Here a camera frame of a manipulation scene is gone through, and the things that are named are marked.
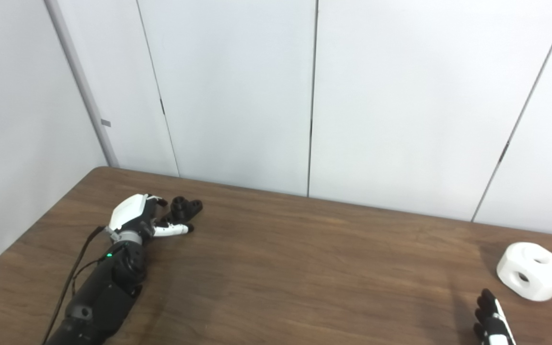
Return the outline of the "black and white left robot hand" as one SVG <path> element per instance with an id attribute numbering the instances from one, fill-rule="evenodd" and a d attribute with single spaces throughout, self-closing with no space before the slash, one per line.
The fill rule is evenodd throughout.
<path id="1" fill-rule="evenodd" d="M 191 224 L 158 220 L 158 208 L 167 206 L 165 199 L 151 194 L 135 194 L 125 199 L 112 212 L 105 231 L 113 244 L 121 241 L 144 245 L 155 237 L 172 237 L 192 233 Z"/>

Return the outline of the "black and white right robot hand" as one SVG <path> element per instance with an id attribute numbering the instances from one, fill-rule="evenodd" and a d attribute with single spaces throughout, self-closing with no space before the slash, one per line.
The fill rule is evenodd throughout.
<path id="1" fill-rule="evenodd" d="M 495 295 L 487 288 L 477 298 L 477 322 L 473 326 L 481 345 L 515 345 L 504 310 Z"/>

